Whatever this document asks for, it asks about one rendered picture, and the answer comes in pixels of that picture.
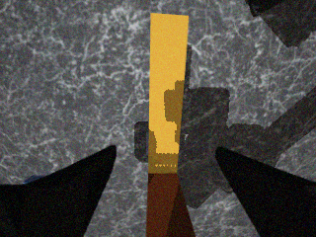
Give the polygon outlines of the blue rectangular block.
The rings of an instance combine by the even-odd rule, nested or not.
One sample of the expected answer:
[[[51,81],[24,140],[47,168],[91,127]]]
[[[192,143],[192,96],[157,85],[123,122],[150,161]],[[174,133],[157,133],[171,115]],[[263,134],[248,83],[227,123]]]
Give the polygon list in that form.
[[[28,183],[28,182],[31,183],[31,182],[33,182],[33,181],[35,181],[37,179],[40,179],[41,177],[43,177],[43,176],[31,176],[27,180],[23,181],[23,184]]]

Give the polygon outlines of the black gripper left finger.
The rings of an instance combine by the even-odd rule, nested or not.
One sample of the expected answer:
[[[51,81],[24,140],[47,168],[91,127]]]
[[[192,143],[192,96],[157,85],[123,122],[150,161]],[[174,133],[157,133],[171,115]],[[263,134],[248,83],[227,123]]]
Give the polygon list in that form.
[[[110,178],[115,145],[33,182],[0,184],[0,232],[7,237],[84,237]]]

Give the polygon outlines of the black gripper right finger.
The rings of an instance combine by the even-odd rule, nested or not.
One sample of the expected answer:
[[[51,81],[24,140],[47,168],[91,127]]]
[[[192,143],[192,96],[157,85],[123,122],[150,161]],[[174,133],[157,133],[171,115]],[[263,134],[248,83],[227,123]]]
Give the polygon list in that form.
[[[316,237],[316,182],[223,147],[214,156],[260,237]]]

